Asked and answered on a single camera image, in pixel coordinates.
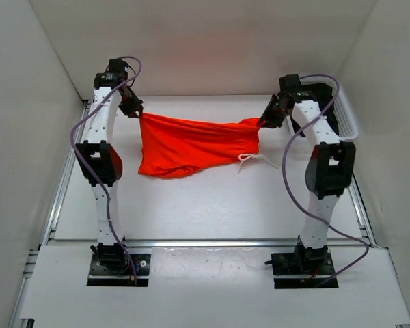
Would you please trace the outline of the orange shorts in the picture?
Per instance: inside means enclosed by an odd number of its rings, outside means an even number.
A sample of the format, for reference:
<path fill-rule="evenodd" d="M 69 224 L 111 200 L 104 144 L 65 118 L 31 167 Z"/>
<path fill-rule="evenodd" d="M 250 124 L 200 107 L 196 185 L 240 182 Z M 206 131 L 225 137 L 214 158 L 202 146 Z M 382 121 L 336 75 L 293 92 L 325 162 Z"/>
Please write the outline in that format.
<path fill-rule="evenodd" d="M 139 119 L 142 160 L 138 173 L 184 178 L 210 167 L 233 164 L 241 154 L 257 154 L 259 120 L 216 123 L 145 113 Z"/>

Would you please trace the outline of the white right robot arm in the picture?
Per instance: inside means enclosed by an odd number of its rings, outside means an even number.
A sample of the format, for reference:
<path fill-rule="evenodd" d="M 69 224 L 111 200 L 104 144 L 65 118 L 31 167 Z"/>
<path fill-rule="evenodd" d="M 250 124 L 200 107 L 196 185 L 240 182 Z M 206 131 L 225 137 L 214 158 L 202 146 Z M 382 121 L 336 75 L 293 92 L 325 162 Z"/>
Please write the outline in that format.
<path fill-rule="evenodd" d="M 325 83 L 304 85 L 299 75 L 285 75 L 279 78 L 279 92 L 272 95 L 259 121 L 264 128 L 279 128 L 290 118 L 299 126 L 295 135 L 304 135 L 312 150 L 304 177 L 310 193 L 304 227 L 293 252 L 270 260 L 292 273 L 309 273 L 326 263 L 332 213 L 351 183 L 355 145 L 344 141 L 328 121 L 339 89 Z"/>

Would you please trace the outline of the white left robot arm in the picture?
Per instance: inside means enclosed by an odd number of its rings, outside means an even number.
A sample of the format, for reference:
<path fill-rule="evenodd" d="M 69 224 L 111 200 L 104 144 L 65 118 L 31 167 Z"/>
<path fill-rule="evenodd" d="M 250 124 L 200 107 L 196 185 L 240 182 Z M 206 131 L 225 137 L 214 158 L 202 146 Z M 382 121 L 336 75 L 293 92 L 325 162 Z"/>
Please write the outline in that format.
<path fill-rule="evenodd" d="M 112 145 L 117 112 L 128 118 L 140 118 L 143 113 L 143 102 L 131 89 L 141 70 L 133 69 L 129 60 L 129 56 L 110 59 L 95 76 L 90 112 L 72 128 L 70 143 L 96 201 L 98 241 L 92 247 L 96 260 L 116 275 L 135 277 L 118 217 L 122 160 Z"/>

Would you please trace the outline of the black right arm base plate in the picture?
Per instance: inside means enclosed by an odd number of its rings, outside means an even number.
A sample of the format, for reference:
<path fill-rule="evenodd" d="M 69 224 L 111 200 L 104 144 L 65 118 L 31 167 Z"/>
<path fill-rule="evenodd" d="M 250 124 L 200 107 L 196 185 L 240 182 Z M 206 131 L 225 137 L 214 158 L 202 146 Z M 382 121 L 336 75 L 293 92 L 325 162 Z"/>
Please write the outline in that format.
<path fill-rule="evenodd" d="M 314 264 L 297 264 L 293 253 L 272 253 L 264 263 L 272 268 L 274 289 L 294 290 L 313 288 L 338 288 L 337 278 L 328 280 L 336 273 L 331 254 Z"/>

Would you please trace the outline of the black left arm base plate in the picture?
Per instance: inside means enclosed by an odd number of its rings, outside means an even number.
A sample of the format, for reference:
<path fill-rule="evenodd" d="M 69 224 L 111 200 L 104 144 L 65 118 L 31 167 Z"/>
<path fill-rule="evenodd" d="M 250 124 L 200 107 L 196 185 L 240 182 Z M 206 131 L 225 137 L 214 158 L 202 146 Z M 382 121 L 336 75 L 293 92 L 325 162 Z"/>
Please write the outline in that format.
<path fill-rule="evenodd" d="M 88 286 L 148 287 L 151 267 L 150 253 L 130 253 L 135 266 L 136 277 L 123 257 L 120 261 L 100 258 L 95 247 L 87 276 Z"/>

